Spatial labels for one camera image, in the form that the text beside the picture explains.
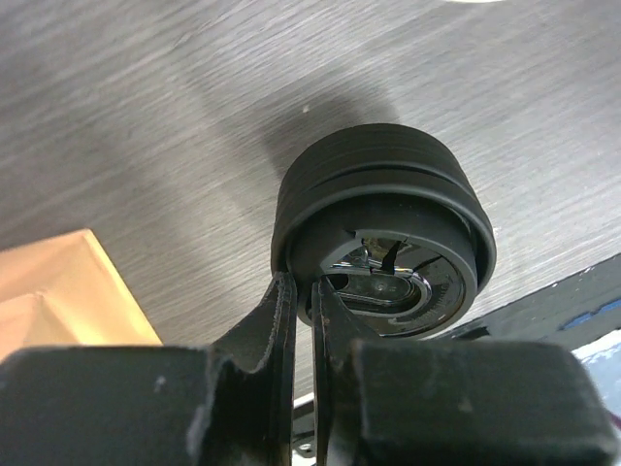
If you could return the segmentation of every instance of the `orange paper object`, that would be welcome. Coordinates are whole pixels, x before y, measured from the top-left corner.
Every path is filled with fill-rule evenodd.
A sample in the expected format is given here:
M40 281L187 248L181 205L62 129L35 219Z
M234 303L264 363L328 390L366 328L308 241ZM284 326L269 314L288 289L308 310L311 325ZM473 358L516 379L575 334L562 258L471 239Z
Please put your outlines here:
M90 230L0 252L0 361L39 345L161 345Z

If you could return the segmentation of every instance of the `orange box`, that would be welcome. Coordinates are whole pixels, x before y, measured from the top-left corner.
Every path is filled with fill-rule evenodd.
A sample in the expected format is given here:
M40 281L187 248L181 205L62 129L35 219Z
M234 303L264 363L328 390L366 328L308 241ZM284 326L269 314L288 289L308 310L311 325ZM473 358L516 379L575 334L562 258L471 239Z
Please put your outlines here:
M39 345L161 345L90 230L0 252L0 361Z

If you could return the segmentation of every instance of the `blue marking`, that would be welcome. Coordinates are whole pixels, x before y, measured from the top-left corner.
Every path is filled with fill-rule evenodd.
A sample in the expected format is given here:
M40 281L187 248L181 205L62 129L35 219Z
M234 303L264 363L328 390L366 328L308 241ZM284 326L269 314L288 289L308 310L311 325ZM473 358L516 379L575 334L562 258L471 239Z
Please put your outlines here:
M570 328L577 327L578 325L581 325L582 323L589 321L592 317L593 315L591 313L581 314L578 317L574 317L572 320L567 322L565 325L561 325L559 330L568 330Z
M607 313L608 311L612 311L613 309L617 309L619 307L621 307L621 298L616 301L612 301L611 303L604 304L595 312L595 314Z

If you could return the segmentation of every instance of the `cardboard box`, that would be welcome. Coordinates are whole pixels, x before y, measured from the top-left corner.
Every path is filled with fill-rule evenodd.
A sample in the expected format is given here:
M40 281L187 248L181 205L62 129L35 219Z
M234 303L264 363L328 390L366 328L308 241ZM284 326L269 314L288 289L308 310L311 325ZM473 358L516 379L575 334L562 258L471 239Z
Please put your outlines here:
M0 361L39 345L161 345L90 230L0 252Z

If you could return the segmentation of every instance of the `gray wooden surface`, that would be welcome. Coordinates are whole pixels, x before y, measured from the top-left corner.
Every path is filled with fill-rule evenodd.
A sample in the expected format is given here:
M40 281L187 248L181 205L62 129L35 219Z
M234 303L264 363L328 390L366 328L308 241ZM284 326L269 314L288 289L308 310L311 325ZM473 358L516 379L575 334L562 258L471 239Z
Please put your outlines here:
M279 179L310 142L400 121L452 148L495 226L467 318L621 250L615 0L6 0L0 247L91 227L165 342L270 279ZM298 395L311 390L299 330Z

